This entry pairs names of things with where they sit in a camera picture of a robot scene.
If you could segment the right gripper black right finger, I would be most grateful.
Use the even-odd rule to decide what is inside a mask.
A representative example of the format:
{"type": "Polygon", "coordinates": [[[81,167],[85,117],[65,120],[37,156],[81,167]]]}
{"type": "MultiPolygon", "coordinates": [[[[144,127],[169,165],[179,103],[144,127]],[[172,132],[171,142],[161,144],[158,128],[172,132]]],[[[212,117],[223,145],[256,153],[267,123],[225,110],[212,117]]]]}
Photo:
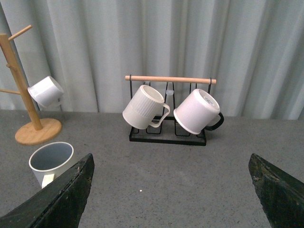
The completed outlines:
{"type": "Polygon", "coordinates": [[[273,228],[304,226],[304,184],[253,153],[249,173],[263,211],[273,228]]]}

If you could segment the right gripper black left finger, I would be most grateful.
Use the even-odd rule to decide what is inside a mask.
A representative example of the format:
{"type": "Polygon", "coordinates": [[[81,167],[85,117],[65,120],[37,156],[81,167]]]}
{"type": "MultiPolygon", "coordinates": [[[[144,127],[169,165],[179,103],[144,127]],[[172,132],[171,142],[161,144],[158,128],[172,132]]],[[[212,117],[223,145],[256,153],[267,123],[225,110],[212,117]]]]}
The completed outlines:
{"type": "Polygon", "coordinates": [[[94,174],[88,154],[29,200],[0,218],[2,228],[77,228],[94,174]]]}

